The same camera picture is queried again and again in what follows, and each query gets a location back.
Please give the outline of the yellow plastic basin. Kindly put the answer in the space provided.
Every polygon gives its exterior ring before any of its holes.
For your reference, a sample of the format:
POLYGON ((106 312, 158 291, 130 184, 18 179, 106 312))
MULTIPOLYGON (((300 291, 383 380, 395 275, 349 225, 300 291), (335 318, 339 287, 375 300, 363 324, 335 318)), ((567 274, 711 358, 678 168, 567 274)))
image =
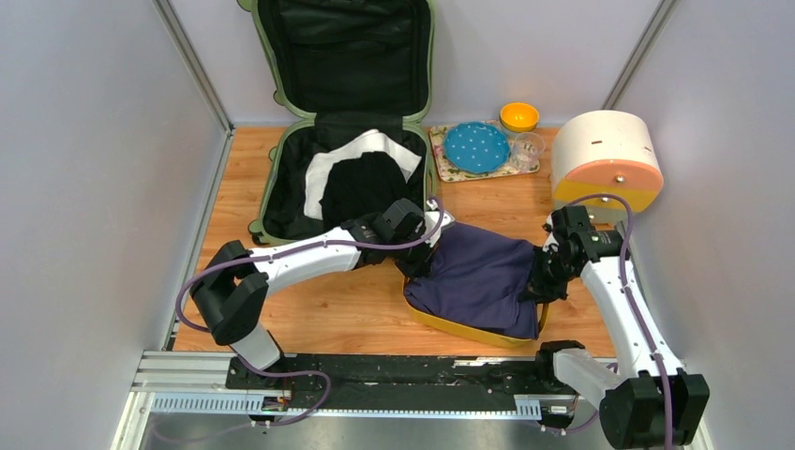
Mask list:
POLYGON ((524 298, 523 280, 504 283, 474 277, 406 278, 403 294, 423 325, 487 345, 514 349, 540 337, 548 305, 524 298))

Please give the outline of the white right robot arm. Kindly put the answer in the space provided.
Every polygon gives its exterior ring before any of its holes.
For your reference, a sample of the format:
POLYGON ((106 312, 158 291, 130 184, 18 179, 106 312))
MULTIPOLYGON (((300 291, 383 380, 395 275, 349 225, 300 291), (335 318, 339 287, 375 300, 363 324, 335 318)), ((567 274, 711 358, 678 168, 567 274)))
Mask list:
POLYGON ((546 392, 565 386, 591 403, 615 449, 686 446, 696 438, 711 392, 686 371, 657 329, 638 291, 627 235, 598 231, 583 205, 553 211, 536 249, 529 281, 541 303, 565 299, 578 279, 596 302, 616 354, 617 370, 574 340, 545 342, 534 378, 546 392))

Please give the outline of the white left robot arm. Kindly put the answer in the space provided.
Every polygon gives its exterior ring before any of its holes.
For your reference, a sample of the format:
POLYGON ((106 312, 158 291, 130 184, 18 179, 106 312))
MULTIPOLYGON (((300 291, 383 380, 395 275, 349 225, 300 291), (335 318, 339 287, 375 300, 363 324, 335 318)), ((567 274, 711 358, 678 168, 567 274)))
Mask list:
POLYGON ((262 388, 286 377, 283 352, 260 322, 265 300, 293 285, 332 273, 394 260, 411 278, 428 265, 443 233, 455 224, 438 198, 419 207, 407 199, 385 211, 344 221, 308 239, 277 247, 225 244, 177 295, 175 311, 186 326, 230 347, 262 388))

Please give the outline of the green hard-shell suitcase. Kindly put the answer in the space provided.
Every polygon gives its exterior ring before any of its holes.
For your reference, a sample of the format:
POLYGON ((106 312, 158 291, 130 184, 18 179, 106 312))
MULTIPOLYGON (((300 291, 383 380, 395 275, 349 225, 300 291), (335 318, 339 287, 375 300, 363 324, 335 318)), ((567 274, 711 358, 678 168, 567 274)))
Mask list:
POLYGON ((420 158, 408 196, 424 205, 436 190, 422 121, 431 98, 434 11, 429 1, 244 1, 276 88, 296 118, 270 152, 258 245, 323 233, 304 212, 306 172, 320 153, 377 129, 420 158))

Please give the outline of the black garment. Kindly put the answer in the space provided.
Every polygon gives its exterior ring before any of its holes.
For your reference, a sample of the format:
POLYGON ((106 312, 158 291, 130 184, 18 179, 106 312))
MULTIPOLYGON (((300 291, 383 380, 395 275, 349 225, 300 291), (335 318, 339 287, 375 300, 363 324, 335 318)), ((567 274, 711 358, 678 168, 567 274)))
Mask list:
POLYGON ((347 220, 382 213, 409 193, 401 169, 385 153, 369 152, 340 161, 332 166, 320 200, 323 226, 328 230, 347 220))

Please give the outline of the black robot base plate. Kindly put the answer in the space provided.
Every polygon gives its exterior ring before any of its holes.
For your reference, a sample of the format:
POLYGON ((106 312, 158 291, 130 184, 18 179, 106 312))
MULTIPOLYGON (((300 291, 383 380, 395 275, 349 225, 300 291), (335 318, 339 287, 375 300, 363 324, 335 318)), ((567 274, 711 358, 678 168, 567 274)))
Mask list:
POLYGON ((322 399, 328 375, 331 391, 323 409, 375 412, 514 412, 518 396, 563 404, 573 404, 575 396, 533 359, 296 353, 268 372, 256 375, 233 358, 225 385, 275 390, 298 409, 322 399))

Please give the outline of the navy blue garment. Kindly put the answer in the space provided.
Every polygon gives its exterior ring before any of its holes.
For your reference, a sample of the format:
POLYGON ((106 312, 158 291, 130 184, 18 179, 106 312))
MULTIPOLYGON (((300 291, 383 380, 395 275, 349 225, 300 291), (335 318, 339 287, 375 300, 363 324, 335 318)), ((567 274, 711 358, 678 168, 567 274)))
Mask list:
POLYGON ((537 339, 537 306, 527 285, 535 245, 472 225, 445 231, 429 274, 404 288, 421 312, 510 338, 537 339))

